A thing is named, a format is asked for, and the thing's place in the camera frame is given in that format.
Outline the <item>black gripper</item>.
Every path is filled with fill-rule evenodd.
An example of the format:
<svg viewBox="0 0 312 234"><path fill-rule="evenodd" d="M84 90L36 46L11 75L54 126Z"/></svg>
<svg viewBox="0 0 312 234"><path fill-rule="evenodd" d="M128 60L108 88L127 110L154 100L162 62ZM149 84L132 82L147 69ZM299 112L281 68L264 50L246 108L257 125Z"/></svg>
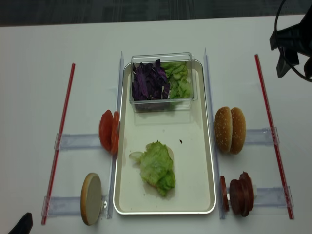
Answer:
<svg viewBox="0 0 312 234"><path fill-rule="evenodd" d="M290 65L299 64L298 53L310 57L312 55L312 10L309 9L300 23L273 32L270 37L271 50L282 50L276 67L277 76L283 77L289 70Z"/></svg>

